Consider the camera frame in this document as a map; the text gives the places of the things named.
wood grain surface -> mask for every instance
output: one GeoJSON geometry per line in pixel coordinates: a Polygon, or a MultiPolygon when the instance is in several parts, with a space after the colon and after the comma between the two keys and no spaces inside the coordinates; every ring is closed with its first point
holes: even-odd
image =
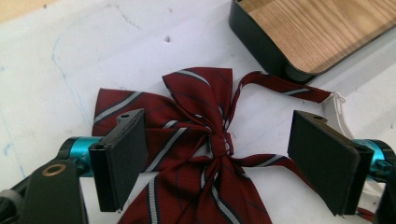
{"type": "Polygon", "coordinates": [[[242,0],[298,70],[326,71],[396,25],[396,0],[242,0]]]}

maroon fabric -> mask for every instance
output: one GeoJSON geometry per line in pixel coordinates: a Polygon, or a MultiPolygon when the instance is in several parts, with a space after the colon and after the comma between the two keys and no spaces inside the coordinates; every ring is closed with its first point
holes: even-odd
{"type": "Polygon", "coordinates": [[[358,211],[357,211],[356,215],[358,215],[359,217],[362,217],[362,218],[364,218],[364,219],[366,219],[367,221],[370,221],[370,222],[373,222],[374,221],[374,217],[375,217],[374,213],[370,212],[367,209],[359,208],[359,207],[358,207],[358,211]]]}
{"type": "Polygon", "coordinates": [[[106,135],[116,116],[146,109],[148,160],[159,172],[129,206],[120,223],[271,223],[242,167],[284,166],[304,179],[289,158],[274,154],[233,158],[227,128],[242,88],[255,83],[320,103],[330,93],[252,72],[233,98],[231,69],[190,68],[163,77],[173,100],[147,92],[100,90],[93,135],[106,135]],[[212,157],[193,157],[207,143],[212,157]]]}

white surface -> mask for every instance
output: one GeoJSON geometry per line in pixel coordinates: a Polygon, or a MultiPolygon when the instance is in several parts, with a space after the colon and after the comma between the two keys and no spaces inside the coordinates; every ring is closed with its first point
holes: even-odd
{"type": "MultiPolygon", "coordinates": [[[[99,88],[169,95],[161,76],[192,66],[231,67],[234,85],[262,70],[228,25],[230,0],[63,0],[0,24],[0,189],[52,159],[70,136],[87,136],[99,88]]],[[[396,148],[396,30],[310,85],[345,98],[357,138],[396,148]]],[[[229,132],[235,157],[287,155],[292,111],[321,105],[245,87],[229,132]]],[[[366,223],[333,217],[282,168],[247,169],[274,223],[366,223]]],[[[149,175],[139,178],[137,195],[149,175]]],[[[91,223],[116,223],[98,209],[92,179],[81,179],[91,223]]]]}

bow tail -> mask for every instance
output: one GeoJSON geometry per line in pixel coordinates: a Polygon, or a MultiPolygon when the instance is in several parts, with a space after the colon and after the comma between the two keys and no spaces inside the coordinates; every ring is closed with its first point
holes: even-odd
{"type": "Polygon", "coordinates": [[[207,168],[207,175],[212,177],[207,179],[203,188],[197,222],[271,223],[251,180],[235,171],[229,157],[216,160],[207,168]]]}
{"type": "Polygon", "coordinates": [[[232,109],[230,110],[230,114],[228,115],[228,118],[230,120],[233,119],[236,104],[238,102],[241,91],[247,84],[257,84],[269,90],[282,93],[284,95],[315,102],[318,104],[326,100],[331,94],[331,92],[329,91],[323,91],[306,85],[295,84],[292,82],[288,82],[287,80],[284,80],[280,77],[265,75],[262,72],[251,72],[245,75],[239,81],[238,88],[236,89],[235,95],[233,97],[232,109]]]}
{"type": "Polygon", "coordinates": [[[201,193],[202,165],[180,165],[155,176],[119,223],[194,223],[201,193]]]}
{"type": "Polygon", "coordinates": [[[302,179],[306,185],[312,190],[315,190],[306,177],[298,169],[297,165],[292,159],[286,156],[277,154],[259,154],[249,156],[243,159],[232,159],[236,164],[243,167],[266,167],[266,166],[283,166],[288,170],[295,173],[300,179],[302,179]]]}

diagonal stripe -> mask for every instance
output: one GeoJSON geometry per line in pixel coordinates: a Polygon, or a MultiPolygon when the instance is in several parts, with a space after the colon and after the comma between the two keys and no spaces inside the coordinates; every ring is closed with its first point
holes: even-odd
{"type": "Polygon", "coordinates": [[[219,111],[220,111],[221,117],[224,119],[224,114],[223,114],[222,106],[221,106],[221,105],[219,105],[219,111]]]}
{"type": "Polygon", "coordinates": [[[206,180],[205,180],[205,171],[206,171],[207,166],[204,168],[204,170],[201,172],[201,189],[204,188],[205,184],[206,184],[206,180]]]}
{"type": "Polygon", "coordinates": [[[306,88],[302,88],[302,89],[299,89],[299,90],[285,91],[285,92],[282,92],[282,93],[286,94],[286,95],[294,95],[294,94],[297,94],[297,93],[300,93],[300,92],[305,92],[305,91],[310,91],[310,90],[306,89],[306,88]]]}
{"type": "Polygon", "coordinates": [[[224,129],[227,130],[229,126],[230,126],[230,121],[227,119],[224,124],[224,129]]]}
{"type": "Polygon", "coordinates": [[[123,101],[117,103],[116,105],[111,106],[110,108],[106,109],[102,113],[100,113],[98,116],[95,117],[93,120],[93,123],[98,123],[102,119],[106,118],[107,116],[112,115],[113,113],[123,109],[125,106],[130,104],[133,100],[135,100],[139,95],[141,95],[143,92],[141,91],[136,91],[129,95],[127,98],[125,98],[123,101]]]}
{"type": "Polygon", "coordinates": [[[169,120],[168,122],[166,122],[166,123],[163,125],[163,128],[164,128],[164,129],[171,128],[171,127],[174,126],[176,123],[177,123],[177,120],[174,120],[174,119],[169,120]]]}
{"type": "Polygon", "coordinates": [[[223,215],[227,217],[227,219],[229,219],[232,223],[241,223],[238,218],[233,214],[233,212],[221,201],[221,199],[219,198],[218,190],[215,188],[214,184],[212,185],[212,196],[216,200],[218,208],[221,210],[223,215]]]}
{"type": "Polygon", "coordinates": [[[156,199],[156,178],[148,183],[148,208],[150,223],[159,223],[158,204],[156,199]]]}
{"type": "Polygon", "coordinates": [[[178,71],[177,73],[180,73],[180,74],[183,74],[183,75],[187,75],[187,76],[190,76],[190,77],[198,78],[198,79],[200,79],[201,81],[203,81],[204,83],[206,83],[208,86],[210,86],[210,84],[206,81],[206,79],[204,79],[204,78],[201,77],[200,75],[198,75],[198,74],[196,74],[196,73],[193,73],[193,72],[191,72],[191,71],[180,70],[180,71],[178,71]]]}
{"type": "Polygon", "coordinates": [[[261,164],[259,164],[259,165],[256,165],[255,167],[264,167],[264,166],[267,166],[267,165],[273,163],[274,161],[280,160],[280,159],[282,159],[282,158],[284,158],[284,156],[282,156],[282,155],[275,155],[275,156],[274,156],[273,158],[271,158],[270,160],[265,161],[265,162],[263,162],[263,163],[261,163],[261,164]]]}
{"type": "Polygon", "coordinates": [[[161,149],[160,153],[157,154],[155,159],[152,161],[152,163],[149,165],[149,167],[146,169],[146,172],[151,172],[153,171],[160,161],[163,159],[163,156],[172,148],[172,145],[177,141],[177,139],[184,133],[186,132],[187,128],[180,128],[178,129],[172,137],[169,139],[169,141],[166,143],[165,147],[161,149]]]}

